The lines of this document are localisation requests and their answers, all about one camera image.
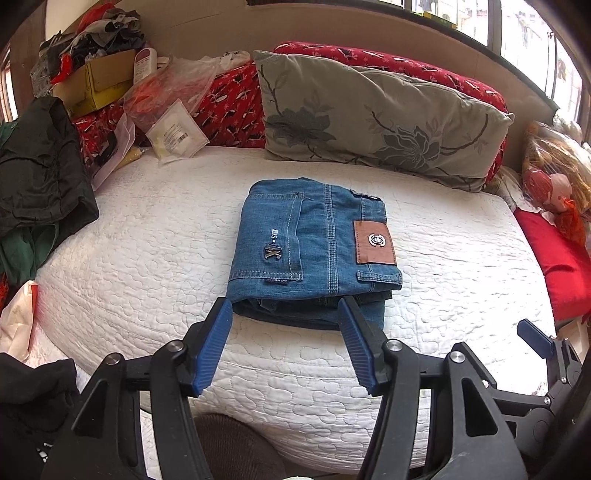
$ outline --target brown ribbed fabric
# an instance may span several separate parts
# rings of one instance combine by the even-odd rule
[[[283,480],[277,451],[249,426],[225,415],[195,418],[195,428],[214,480]]]

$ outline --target white bottle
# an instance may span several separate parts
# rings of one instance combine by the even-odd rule
[[[158,56],[153,48],[142,48],[134,60],[134,85],[141,82],[158,67]]]

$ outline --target metal screw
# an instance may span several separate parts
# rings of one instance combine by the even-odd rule
[[[166,350],[169,352],[180,352],[184,348],[184,344],[180,340],[173,340],[166,344]]]
[[[456,351],[453,351],[452,353],[450,353],[449,358],[452,359],[452,362],[455,362],[457,364],[461,364],[466,359],[466,357],[464,356],[464,354],[462,352],[456,352]]]
[[[118,353],[110,353],[105,359],[107,365],[117,365],[121,360],[121,355]]]
[[[392,352],[399,352],[402,350],[402,342],[394,339],[388,340],[386,342],[386,348]]]

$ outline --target green cloth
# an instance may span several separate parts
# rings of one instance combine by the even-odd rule
[[[35,280],[37,269],[56,244],[58,224],[15,228],[0,239],[0,275],[6,272],[8,285],[20,287]]]
[[[17,122],[4,122],[0,124],[0,148],[4,146],[4,142],[8,140]]]

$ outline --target blue gripper pad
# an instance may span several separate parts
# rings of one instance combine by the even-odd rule
[[[200,352],[195,357],[195,378],[193,390],[196,395],[201,395],[203,390],[212,384],[213,375],[226,345],[230,328],[232,327],[232,303],[228,299],[219,309],[213,320],[211,329],[203,341]]]
[[[361,311],[359,311],[359,307],[357,307],[357,311],[358,315],[365,321]],[[339,300],[337,313],[340,332],[343,335],[343,340],[349,352],[349,357],[351,358],[359,385],[365,387],[371,395],[378,388],[378,380],[376,379],[374,369],[374,356],[361,334],[361,329],[357,324],[354,312],[347,305],[345,299]]]
[[[554,355],[554,342],[528,319],[517,324],[517,335],[540,357],[551,358]]]

